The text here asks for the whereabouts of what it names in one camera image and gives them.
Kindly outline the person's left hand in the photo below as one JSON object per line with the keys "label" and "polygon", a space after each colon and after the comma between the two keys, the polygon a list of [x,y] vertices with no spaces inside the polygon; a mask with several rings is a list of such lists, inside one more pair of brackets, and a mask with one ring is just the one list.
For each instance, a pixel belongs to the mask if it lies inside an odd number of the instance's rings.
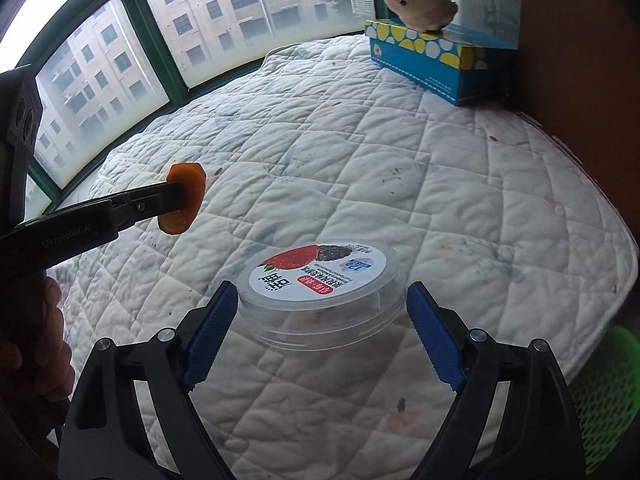
{"label": "person's left hand", "polygon": [[64,318],[58,307],[62,292],[58,283],[47,275],[36,284],[42,290],[44,325],[35,346],[35,360],[41,368],[35,379],[35,393],[58,402],[70,395],[75,381],[75,371],[70,365],[72,350],[63,340]]}

